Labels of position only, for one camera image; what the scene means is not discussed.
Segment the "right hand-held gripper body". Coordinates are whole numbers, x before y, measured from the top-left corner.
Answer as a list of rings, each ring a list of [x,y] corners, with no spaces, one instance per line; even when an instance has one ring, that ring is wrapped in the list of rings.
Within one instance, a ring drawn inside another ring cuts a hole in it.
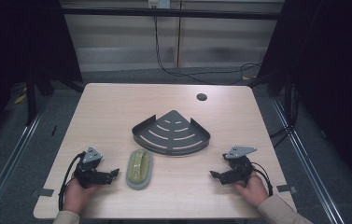
[[[223,158],[229,163],[231,170],[222,174],[231,175],[233,178],[232,183],[239,182],[245,186],[254,170],[251,161],[246,155],[255,151],[254,147],[233,146],[228,153],[223,154]]]

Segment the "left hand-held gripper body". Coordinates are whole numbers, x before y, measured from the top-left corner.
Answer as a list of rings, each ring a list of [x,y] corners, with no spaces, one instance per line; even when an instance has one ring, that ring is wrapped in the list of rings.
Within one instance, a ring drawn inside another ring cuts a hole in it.
[[[107,177],[107,173],[96,170],[102,158],[103,155],[93,147],[88,147],[83,152],[82,158],[74,172],[74,177],[83,188],[89,188],[91,185],[102,185],[101,181]]]

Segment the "green soap bar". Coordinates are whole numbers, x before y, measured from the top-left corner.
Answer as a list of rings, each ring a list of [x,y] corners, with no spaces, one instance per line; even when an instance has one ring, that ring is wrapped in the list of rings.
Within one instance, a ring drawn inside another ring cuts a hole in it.
[[[128,179],[134,184],[143,183],[148,177],[150,156],[143,150],[136,150],[128,165]]]

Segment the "black metal corner shelf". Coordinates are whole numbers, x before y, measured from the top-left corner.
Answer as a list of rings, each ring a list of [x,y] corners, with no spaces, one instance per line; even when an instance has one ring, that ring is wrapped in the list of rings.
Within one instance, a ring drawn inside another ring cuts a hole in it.
[[[211,134],[195,119],[186,120],[176,110],[155,115],[132,128],[134,141],[161,155],[185,156],[209,145]]]

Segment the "person's right hand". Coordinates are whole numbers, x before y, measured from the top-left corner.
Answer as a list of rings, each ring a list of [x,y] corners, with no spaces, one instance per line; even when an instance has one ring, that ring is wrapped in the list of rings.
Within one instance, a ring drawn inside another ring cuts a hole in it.
[[[265,200],[269,198],[269,194],[265,189],[261,178],[253,172],[245,186],[239,183],[232,185],[234,189],[252,206],[258,208]]]

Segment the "person's left hand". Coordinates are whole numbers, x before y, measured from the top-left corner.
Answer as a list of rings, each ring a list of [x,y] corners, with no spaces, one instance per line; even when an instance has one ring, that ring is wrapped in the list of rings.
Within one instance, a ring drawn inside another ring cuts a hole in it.
[[[80,215],[99,188],[99,185],[92,185],[85,189],[76,179],[72,179],[66,187],[63,210]]]

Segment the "grey tape strip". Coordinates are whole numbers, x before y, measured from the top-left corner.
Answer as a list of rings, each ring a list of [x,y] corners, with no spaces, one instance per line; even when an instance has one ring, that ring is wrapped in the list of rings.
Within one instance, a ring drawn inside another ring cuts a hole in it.
[[[296,193],[297,189],[294,186],[280,185],[276,187],[279,192],[290,192],[291,194]]]
[[[53,189],[35,189],[31,192],[30,196],[34,198],[51,197],[53,195]]]

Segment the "black metal stand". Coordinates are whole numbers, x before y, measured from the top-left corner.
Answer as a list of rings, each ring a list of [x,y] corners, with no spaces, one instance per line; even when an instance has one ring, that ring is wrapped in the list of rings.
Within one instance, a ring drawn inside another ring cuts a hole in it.
[[[289,72],[270,78],[268,93],[274,99],[275,109],[283,123],[283,127],[271,133],[271,138],[281,136],[275,144],[277,147],[289,134],[292,133],[297,118],[298,100],[294,99],[292,76]]]
[[[29,126],[34,121],[36,116],[35,81],[32,72],[29,72],[26,76],[26,96],[28,104],[28,117],[26,125]]]

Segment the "black curtain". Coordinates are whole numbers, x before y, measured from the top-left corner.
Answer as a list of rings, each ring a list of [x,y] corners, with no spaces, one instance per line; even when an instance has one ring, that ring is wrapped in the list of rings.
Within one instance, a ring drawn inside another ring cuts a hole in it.
[[[0,115],[11,87],[82,80],[60,0],[0,0]]]
[[[284,0],[258,77],[291,79],[352,170],[352,0]]]

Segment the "black horizontal bar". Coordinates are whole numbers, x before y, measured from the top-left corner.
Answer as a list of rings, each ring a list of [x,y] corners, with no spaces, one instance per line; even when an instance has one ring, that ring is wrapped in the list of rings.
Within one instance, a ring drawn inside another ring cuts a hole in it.
[[[105,8],[105,7],[62,7],[63,14],[72,15],[108,15],[108,16],[147,16],[174,18],[209,18],[277,21],[280,13],[217,11],[192,9],[149,9],[149,8]]]

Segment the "metal floor rail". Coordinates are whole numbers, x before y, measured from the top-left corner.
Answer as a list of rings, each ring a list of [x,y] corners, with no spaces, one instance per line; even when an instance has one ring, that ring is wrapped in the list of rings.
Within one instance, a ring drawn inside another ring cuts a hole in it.
[[[17,142],[17,145],[14,147],[12,153],[10,154],[10,157],[7,160],[7,163],[5,164],[4,168],[0,173],[0,200],[4,195],[4,192],[10,181],[10,178],[13,176],[16,170],[16,167],[21,160],[22,154],[24,153],[32,136],[35,133],[35,130],[42,118],[42,114],[47,109],[49,101],[50,101],[50,98],[46,98],[44,100],[42,106],[39,108],[37,112],[37,115],[34,117],[31,123],[24,128],[23,133],[21,134],[21,137]]]
[[[310,159],[299,135],[291,127],[285,115],[285,108],[282,106],[280,101],[276,98],[272,100],[277,116],[279,117],[283,127],[286,129],[287,137],[291,142],[303,169],[305,170],[307,177],[312,184],[312,187],[320,201],[325,214],[327,215],[331,224],[346,224],[338,206],[331,197],[328,189],[325,187],[320,175],[317,172],[315,165]]]

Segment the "white wall socket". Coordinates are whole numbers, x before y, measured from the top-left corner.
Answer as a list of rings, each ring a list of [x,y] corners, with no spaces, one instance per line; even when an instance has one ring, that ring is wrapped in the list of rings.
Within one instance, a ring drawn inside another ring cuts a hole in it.
[[[149,8],[161,8],[161,9],[170,9],[171,1],[170,0],[148,0]]]

